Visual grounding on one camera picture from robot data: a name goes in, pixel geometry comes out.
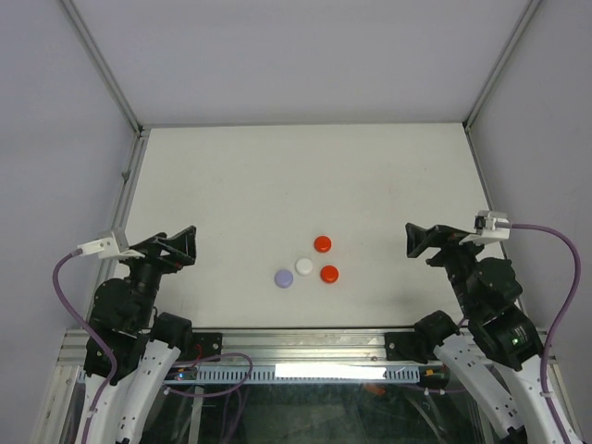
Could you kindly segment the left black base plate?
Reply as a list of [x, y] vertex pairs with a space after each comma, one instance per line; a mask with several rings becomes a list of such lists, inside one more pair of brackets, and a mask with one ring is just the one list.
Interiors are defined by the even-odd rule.
[[188, 361], [218, 355], [223, 348], [223, 334], [221, 332], [193, 331], [190, 346], [186, 353]]

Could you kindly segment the aluminium front rail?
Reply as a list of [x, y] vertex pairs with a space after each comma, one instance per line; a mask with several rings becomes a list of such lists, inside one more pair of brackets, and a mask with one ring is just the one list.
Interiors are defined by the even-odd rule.
[[254, 364], [333, 363], [395, 364], [386, 359], [384, 334], [412, 331], [399, 328], [214, 328], [193, 331], [221, 332], [220, 353], [240, 352]]

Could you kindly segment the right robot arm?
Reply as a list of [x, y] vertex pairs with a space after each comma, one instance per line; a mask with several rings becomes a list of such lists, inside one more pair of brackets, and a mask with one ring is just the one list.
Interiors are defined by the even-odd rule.
[[562, 317], [556, 316], [542, 339], [516, 304], [523, 288], [511, 260], [477, 257], [486, 245], [507, 240], [518, 228], [520, 224], [489, 212], [476, 217], [474, 232], [445, 225], [405, 226], [408, 257], [437, 249], [425, 262], [445, 270], [475, 345], [501, 378], [477, 362], [457, 324], [441, 310], [414, 324], [401, 355], [421, 364], [434, 357], [444, 363], [503, 443], [578, 443], [581, 439], [549, 386], [550, 343]]

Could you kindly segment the red charging case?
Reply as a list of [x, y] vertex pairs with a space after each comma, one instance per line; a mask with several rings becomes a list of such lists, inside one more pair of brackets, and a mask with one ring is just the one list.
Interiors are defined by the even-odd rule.
[[339, 279], [339, 270], [334, 265], [325, 265], [320, 270], [321, 279], [327, 284], [333, 284]]
[[314, 249], [319, 253], [328, 253], [332, 248], [332, 240], [325, 235], [314, 239]]

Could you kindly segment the small green-lit circuit board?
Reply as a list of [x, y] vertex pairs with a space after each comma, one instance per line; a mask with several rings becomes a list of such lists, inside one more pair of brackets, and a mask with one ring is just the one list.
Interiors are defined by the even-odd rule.
[[179, 367], [175, 368], [170, 377], [173, 381], [191, 381], [197, 377], [198, 367]]

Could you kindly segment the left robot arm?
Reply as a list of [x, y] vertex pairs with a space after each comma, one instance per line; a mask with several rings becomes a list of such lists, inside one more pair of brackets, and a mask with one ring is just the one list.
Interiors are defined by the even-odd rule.
[[196, 237], [189, 226], [129, 245], [124, 232], [112, 231], [80, 245], [82, 255], [114, 259], [129, 273], [106, 280], [93, 296], [77, 442], [139, 442], [165, 376], [191, 354], [191, 320], [156, 314], [154, 302], [163, 276], [195, 264]]

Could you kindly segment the purple charging case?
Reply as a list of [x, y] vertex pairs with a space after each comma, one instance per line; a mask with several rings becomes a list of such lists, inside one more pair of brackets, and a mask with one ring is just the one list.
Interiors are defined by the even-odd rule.
[[288, 269], [279, 269], [274, 275], [275, 284], [282, 289], [287, 289], [293, 284], [294, 276]]

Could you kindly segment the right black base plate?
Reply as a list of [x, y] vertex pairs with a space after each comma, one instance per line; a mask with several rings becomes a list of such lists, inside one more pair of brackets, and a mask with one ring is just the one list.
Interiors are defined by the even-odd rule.
[[416, 361], [417, 337], [412, 331], [390, 331], [384, 334], [386, 359], [395, 361]]

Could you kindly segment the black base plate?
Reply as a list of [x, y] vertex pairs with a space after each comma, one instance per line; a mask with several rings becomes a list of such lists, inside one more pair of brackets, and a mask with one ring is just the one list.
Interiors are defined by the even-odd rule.
[[412, 331], [390, 331], [384, 334], [386, 359], [395, 361], [416, 361], [417, 337]]
[[193, 331], [190, 346], [186, 353], [188, 361], [218, 355], [223, 348], [223, 334], [221, 332]]

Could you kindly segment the white charging case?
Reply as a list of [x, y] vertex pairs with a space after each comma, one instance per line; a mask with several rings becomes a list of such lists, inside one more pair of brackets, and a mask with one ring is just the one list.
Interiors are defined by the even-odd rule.
[[302, 277], [310, 276], [314, 271], [314, 263], [310, 258], [299, 258], [295, 263], [295, 270]]

